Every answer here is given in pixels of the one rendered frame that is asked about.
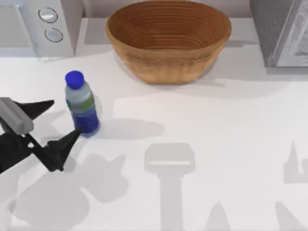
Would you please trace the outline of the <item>clear bottle with blue cap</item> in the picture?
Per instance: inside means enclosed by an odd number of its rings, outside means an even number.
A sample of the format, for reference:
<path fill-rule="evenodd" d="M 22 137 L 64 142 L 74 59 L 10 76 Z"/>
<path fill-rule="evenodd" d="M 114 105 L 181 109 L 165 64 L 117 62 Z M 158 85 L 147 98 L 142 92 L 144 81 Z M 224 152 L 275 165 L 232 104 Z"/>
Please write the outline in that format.
<path fill-rule="evenodd" d="M 81 129 L 81 136 L 94 135 L 100 126 L 94 94 L 82 72 L 72 70 L 65 75 L 65 100 L 74 127 Z"/>

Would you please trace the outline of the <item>round microwave knob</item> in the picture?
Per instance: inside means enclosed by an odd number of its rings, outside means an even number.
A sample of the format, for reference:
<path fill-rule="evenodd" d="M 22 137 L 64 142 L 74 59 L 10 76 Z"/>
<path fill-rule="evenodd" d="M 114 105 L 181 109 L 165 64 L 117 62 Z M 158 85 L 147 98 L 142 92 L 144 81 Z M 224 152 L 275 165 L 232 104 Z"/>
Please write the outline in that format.
<path fill-rule="evenodd" d="M 38 11 L 39 18 L 45 23 L 54 23 L 58 19 L 57 12 L 52 8 L 43 8 Z"/>
<path fill-rule="evenodd" d="M 46 29 L 44 31 L 45 38 L 53 43 L 61 42 L 64 38 L 63 33 L 56 28 Z"/>

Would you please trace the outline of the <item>pale microwave oven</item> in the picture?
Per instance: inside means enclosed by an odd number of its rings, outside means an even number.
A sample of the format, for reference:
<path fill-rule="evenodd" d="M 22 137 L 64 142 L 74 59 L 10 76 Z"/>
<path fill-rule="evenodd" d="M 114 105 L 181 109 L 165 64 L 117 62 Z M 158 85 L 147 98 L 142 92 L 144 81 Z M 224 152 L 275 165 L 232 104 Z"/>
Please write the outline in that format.
<path fill-rule="evenodd" d="M 32 19 L 37 58 L 73 57 L 84 11 L 83 0 L 27 0 Z M 43 22 L 38 15 L 40 9 L 52 8 L 58 14 L 54 23 Z M 56 28 L 63 33 L 63 40 L 53 43 L 45 38 L 46 29 Z"/>

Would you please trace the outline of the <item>pale microwave door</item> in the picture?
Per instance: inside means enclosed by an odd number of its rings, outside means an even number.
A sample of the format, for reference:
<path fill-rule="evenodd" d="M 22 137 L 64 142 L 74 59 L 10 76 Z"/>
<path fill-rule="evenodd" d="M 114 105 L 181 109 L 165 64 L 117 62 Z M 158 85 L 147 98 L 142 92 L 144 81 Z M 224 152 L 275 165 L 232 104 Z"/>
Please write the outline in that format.
<path fill-rule="evenodd" d="M 0 0 L 0 57 L 36 57 L 27 0 Z"/>

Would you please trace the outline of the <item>brown woven basket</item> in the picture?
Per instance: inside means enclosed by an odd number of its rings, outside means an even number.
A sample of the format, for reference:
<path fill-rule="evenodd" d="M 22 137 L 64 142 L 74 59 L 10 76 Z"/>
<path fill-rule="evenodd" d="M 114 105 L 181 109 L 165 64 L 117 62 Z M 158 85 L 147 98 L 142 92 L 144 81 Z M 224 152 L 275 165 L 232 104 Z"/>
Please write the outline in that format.
<path fill-rule="evenodd" d="M 198 79 L 231 36 L 222 11 L 189 0 L 145 0 L 111 14 L 105 26 L 123 64 L 148 84 Z"/>

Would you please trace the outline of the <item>grey cabinet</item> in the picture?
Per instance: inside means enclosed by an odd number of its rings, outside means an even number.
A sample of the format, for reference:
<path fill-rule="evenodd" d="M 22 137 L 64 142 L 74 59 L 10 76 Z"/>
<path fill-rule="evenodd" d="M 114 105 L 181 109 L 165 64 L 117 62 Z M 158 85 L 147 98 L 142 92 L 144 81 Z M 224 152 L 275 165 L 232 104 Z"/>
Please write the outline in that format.
<path fill-rule="evenodd" d="M 308 0 L 250 0 L 265 67 L 308 67 Z"/>

